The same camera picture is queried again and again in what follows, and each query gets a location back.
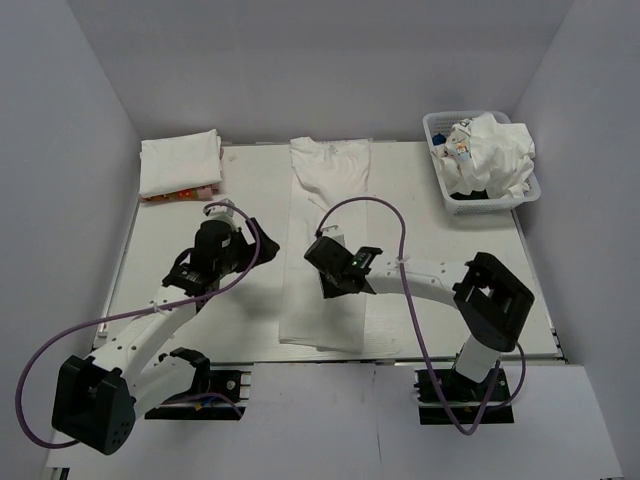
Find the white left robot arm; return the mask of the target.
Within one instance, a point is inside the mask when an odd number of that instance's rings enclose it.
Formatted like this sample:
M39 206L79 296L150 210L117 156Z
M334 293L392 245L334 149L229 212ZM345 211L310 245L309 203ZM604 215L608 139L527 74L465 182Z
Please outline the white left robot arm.
M280 247L256 219L245 227L227 212L205 220L194 244L175 259L150 303L110 342L60 367L52 426L105 455L116 452L136 420L165 401L199 399L211 389L211 362L203 353L166 343L221 292L221 281L275 258Z

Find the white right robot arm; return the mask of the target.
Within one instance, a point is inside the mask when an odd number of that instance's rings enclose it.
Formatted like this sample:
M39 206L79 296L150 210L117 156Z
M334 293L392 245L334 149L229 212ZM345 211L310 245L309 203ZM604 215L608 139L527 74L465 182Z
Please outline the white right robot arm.
M458 310L469 337L454 364L451 384L466 399L484 391L496 361L516 349L535 301L533 292L486 252L464 263L399 260L375 247L352 253L322 236L304 259L319 272L326 299L409 292Z

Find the green t-shirt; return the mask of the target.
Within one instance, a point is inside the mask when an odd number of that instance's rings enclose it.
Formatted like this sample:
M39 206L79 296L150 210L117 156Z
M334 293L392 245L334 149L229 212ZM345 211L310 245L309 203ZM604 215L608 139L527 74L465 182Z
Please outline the green t-shirt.
M447 197L456 201L480 201L489 199L488 194L485 190L471 190L469 193L459 191L450 192L447 194Z

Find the white printed t-shirt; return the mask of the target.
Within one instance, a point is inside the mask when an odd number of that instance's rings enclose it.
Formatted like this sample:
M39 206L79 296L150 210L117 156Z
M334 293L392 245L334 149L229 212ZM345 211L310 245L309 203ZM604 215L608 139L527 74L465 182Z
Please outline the white printed t-shirt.
M483 113L454 123L433 144L447 193L485 190L494 200L522 198L530 190L536 151L523 123L500 123Z

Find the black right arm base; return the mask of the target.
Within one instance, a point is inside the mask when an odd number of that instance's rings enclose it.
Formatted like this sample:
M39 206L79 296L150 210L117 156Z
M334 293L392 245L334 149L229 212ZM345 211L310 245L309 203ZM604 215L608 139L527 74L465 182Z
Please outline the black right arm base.
M489 390L493 372L490 372L480 384L462 378L454 378L450 368L436 369L435 375L459 423L470 427L478 413L481 401ZM426 369L415 371L414 393L417 397L419 421L422 426L452 424L437 397ZM504 369L500 368L480 423L482 425L514 424L513 408L507 404L510 397L511 391L507 376Z

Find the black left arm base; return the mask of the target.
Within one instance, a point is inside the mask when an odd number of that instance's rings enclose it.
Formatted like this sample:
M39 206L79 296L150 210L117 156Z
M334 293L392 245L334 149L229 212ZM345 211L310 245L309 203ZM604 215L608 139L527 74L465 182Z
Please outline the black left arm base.
M144 415L145 420L239 421L246 409L251 386L248 366L212 368L204 393L171 397Z

